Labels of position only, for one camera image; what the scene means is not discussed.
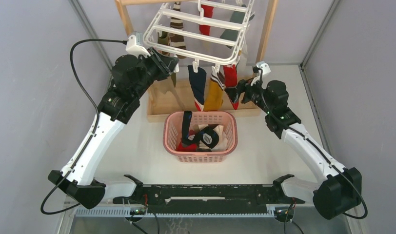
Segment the olive striped sock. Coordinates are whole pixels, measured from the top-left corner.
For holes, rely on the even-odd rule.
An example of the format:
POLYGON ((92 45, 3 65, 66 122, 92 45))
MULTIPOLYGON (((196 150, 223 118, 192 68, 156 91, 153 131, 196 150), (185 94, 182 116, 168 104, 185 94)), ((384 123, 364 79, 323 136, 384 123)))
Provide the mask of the olive striped sock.
POLYGON ((166 45, 166 46, 170 45, 170 38, 167 32, 165 31, 158 32, 158 44, 166 45))

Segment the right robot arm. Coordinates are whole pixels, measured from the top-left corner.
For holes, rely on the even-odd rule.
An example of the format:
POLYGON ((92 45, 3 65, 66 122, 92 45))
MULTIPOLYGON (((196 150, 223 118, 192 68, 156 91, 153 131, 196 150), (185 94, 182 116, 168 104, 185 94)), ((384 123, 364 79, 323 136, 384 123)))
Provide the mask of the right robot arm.
POLYGON ((319 214, 330 220, 363 205, 362 175, 355 167, 348 169, 325 151, 308 133, 301 119, 288 107, 289 94, 284 82, 272 80, 265 89, 256 79, 241 80, 237 86, 225 90, 230 101, 252 102, 265 114, 269 130, 290 146, 309 167, 316 178, 310 182, 294 175, 284 175, 274 181, 273 196, 285 203, 290 198, 313 204, 319 214))

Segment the red fuzzy sock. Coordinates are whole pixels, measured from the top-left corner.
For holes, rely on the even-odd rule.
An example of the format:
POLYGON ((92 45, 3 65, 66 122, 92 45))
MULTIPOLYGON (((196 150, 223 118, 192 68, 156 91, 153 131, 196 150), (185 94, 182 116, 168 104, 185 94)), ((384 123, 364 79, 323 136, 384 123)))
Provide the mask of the red fuzzy sock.
MULTIPOLYGON (((225 76, 225 92, 227 93, 227 88, 235 87, 238 84, 238 73, 236 65, 226 65, 223 66, 224 76, 225 76)), ((229 97, 227 93, 227 97, 233 107, 234 110, 237 110, 239 107, 238 101, 233 101, 229 97)))
MULTIPOLYGON (((189 134, 188 134, 188 140, 192 141, 194 139, 196 135, 196 132, 194 130, 190 130, 189 134)), ((182 142, 180 142, 178 144, 178 146, 176 147, 176 151, 178 152, 195 152, 198 148, 198 144, 197 143, 193 143, 190 145, 187 144, 183 144, 182 142)))

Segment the navy lettered sock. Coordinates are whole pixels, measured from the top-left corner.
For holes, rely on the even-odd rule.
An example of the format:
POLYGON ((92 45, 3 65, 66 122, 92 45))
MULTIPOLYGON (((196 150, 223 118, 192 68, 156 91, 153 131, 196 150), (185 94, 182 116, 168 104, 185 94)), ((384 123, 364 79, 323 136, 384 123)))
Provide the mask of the navy lettered sock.
POLYGON ((204 110, 204 93, 207 73, 204 69, 198 67, 195 72, 192 65, 188 65, 189 83, 194 96, 195 107, 198 111, 204 110))

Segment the white plastic clip hanger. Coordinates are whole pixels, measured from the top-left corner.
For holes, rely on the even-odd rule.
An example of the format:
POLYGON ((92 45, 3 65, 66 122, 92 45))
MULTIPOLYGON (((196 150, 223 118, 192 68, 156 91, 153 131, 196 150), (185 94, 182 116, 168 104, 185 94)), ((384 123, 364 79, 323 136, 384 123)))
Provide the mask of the white plastic clip hanger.
POLYGON ((219 68, 239 63, 245 34, 253 17, 254 1, 224 0, 164 2, 143 33, 143 43, 178 58, 192 59, 194 69, 200 62, 219 68), (169 34, 170 45, 158 44, 158 32, 169 34))

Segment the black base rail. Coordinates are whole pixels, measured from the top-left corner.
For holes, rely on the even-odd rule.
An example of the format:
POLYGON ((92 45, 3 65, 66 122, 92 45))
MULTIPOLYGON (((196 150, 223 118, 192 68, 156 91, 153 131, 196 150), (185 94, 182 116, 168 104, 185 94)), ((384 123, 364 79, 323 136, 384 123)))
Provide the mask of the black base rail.
POLYGON ((130 197, 116 197, 113 204, 145 204, 156 214, 250 215, 265 214, 273 205, 292 199, 272 184, 244 185, 142 185, 130 197))

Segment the white sock front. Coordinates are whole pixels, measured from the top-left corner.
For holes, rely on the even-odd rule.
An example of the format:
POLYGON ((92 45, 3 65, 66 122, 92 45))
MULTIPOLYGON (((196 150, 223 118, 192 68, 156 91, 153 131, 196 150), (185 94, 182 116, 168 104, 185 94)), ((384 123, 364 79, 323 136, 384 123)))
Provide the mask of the white sock front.
POLYGON ((200 130, 204 132, 198 148, 203 151, 222 152, 228 148, 228 138, 224 132, 224 126, 219 124, 199 125, 200 130))

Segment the tan ribbed sock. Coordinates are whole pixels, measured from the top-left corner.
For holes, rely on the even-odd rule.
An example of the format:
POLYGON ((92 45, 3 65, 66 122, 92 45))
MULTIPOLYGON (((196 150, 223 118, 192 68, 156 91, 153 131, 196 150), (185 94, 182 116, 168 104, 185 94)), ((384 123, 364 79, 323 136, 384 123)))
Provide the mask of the tan ribbed sock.
POLYGON ((176 84, 177 84, 177 75, 176 73, 172 73, 170 77, 158 82, 158 89, 161 93, 166 94, 170 92, 176 99, 176 102, 182 111, 185 111, 185 105, 183 104, 182 100, 180 99, 177 91, 176 91, 176 84))

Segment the wooden hanger rack frame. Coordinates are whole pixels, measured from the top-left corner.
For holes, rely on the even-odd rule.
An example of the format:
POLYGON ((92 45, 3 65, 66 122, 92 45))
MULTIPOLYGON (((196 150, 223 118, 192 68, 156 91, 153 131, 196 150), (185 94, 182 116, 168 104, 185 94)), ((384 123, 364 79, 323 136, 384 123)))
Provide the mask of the wooden hanger rack frame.
MULTIPOLYGON (((162 0, 115 0, 117 10, 121 17, 126 34, 134 32, 127 6, 129 5, 140 5, 140 4, 152 4, 152 3, 164 3, 162 0)), ((266 8, 266 15, 264 19, 264 25, 261 32, 261 39, 259 42, 257 59, 261 61, 266 53, 269 36, 272 30, 274 17, 276 14, 278 0, 268 1, 266 8)), ((195 106, 192 104, 193 93, 190 88, 187 87, 188 82, 181 80, 175 88, 180 99, 177 98, 173 93, 168 92, 163 94, 159 91, 161 85, 154 83, 148 89, 148 108, 147 108, 147 119, 149 122, 163 122, 173 112, 184 111, 184 110, 195 110, 195 106)), ((226 94, 223 95, 224 103, 221 107, 221 111, 231 113, 235 117, 255 117, 261 113, 261 110, 254 104, 246 103, 239 105, 237 110, 234 110, 231 105, 227 103, 228 98, 226 94)))

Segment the mustard yellow sock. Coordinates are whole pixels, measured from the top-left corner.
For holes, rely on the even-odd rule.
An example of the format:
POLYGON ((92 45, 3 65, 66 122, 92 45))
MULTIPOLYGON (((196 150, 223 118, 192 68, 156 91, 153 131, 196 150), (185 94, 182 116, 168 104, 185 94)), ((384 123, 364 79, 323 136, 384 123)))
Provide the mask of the mustard yellow sock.
POLYGON ((225 89, 225 77, 221 72, 212 73, 209 90, 204 102, 204 111, 218 111, 223 104, 223 91, 225 89))

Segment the pink plastic laundry basket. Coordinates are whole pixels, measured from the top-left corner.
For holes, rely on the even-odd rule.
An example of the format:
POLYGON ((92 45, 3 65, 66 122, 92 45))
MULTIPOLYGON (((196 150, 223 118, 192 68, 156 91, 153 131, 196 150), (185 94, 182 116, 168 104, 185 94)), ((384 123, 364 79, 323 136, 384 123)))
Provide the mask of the pink plastic laundry basket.
POLYGON ((192 112, 192 120, 189 130, 198 132, 199 125, 219 124, 224 126, 224 132, 228 138, 228 148, 222 152, 203 151, 197 148, 195 152, 178 152, 176 147, 181 142, 181 128, 183 112, 174 112, 170 114, 166 121, 163 132, 163 146, 167 152, 176 156, 181 162, 194 163, 214 163, 222 162, 237 146, 237 123, 236 119, 228 112, 210 111, 210 112, 192 112))

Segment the black patterned sock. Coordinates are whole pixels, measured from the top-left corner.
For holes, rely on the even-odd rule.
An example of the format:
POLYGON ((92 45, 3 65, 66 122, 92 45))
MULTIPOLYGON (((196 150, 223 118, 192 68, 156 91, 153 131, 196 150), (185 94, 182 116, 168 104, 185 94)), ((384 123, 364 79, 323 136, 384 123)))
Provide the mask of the black patterned sock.
POLYGON ((184 147, 199 143, 203 143, 210 149, 213 149, 219 143, 219 134, 215 131, 218 124, 210 124, 199 130, 190 138, 189 127, 191 124, 193 113, 192 111, 183 112, 182 128, 181 128, 181 143, 184 147))

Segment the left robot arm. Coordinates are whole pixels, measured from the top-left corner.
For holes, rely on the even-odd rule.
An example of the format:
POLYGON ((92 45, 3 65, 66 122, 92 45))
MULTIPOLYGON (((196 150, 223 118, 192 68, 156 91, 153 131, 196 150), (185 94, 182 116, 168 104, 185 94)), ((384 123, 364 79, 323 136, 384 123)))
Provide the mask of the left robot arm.
POLYGON ((129 175, 95 178, 97 167, 114 138, 126 126, 140 106, 140 98, 155 82, 169 78, 179 59, 154 48, 146 54, 119 57, 112 68, 114 86, 96 106, 96 115, 88 134, 70 161, 52 170, 49 181, 78 204, 92 209, 102 201, 126 197, 132 203, 143 199, 140 181, 129 175))

